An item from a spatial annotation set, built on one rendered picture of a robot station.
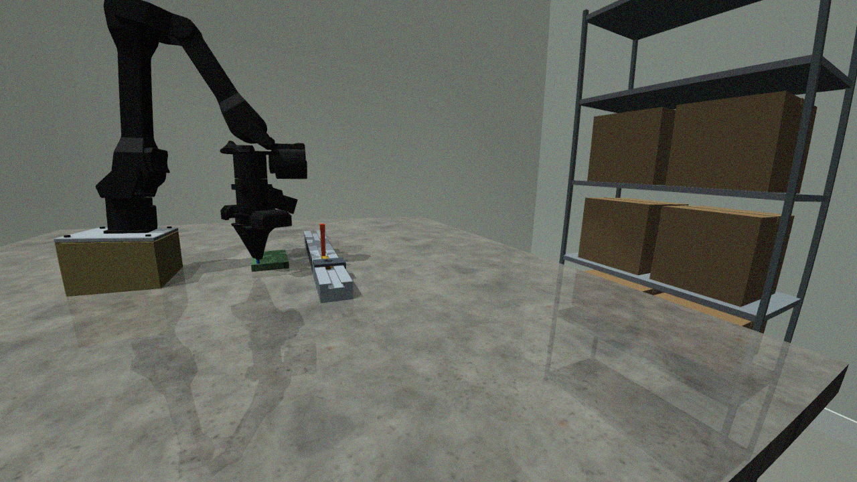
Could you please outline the grey aluminum rail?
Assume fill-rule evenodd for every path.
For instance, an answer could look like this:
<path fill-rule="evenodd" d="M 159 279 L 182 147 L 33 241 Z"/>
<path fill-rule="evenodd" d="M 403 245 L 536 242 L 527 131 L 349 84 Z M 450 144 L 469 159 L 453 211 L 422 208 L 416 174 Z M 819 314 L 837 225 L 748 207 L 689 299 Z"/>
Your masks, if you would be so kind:
<path fill-rule="evenodd" d="M 321 231 L 304 231 L 304 245 L 319 295 L 319 302 L 329 303 L 354 299 L 353 280 L 346 270 L 345 259 L 339 258 L 325 237 L 325 256 L 321 259 Z M 325 270 L 332 266 L 331 270 Z"/>

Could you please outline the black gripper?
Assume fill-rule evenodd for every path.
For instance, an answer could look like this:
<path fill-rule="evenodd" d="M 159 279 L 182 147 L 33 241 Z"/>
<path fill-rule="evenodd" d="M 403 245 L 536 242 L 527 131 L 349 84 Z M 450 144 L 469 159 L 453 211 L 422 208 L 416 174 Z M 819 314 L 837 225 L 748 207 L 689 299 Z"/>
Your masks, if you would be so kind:
<path fill-rule="evenodd" d="M 232 226 L 246 245 L 249 254 L 261 259 L 265 252 L 268 233 L 274 228 L 292 226 L 291 215 L 287 211 L 268 210 L 267 178 L 234 178 L 232 190 L 236 190 L 236 205 L 224 206 L 221 211 L 223 220 L 235 218 Z"/>

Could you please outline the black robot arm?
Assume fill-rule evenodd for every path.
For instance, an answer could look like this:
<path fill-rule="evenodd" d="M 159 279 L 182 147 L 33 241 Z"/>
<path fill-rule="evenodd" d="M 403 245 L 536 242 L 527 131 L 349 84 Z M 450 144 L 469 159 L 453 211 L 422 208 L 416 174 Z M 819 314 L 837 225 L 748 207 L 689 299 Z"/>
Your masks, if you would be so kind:
<path fill-rule="evenodd" d="M 308 178 L 304 143 L 280 144 L 269 137 L 265 121 L 235 89 L 190 19 L 142 0 L 104 0 L 103 7 L 117 48 L 121 114 L 121 139 L 111 171 L 96 184 L 105 198 L 104 233 L 158 229 L 153 196 L 169 173 L 167 151 L 158 149 L 153 133 L 151 60 L 159 43 L 183 46 L 216 96 L 234 137 L 270 150 L 255 151 L 253 145 L 228 141 L 220 152 L 233 155 L 234 178 L 267 178 L 266 155 L 276 178 Z"/>

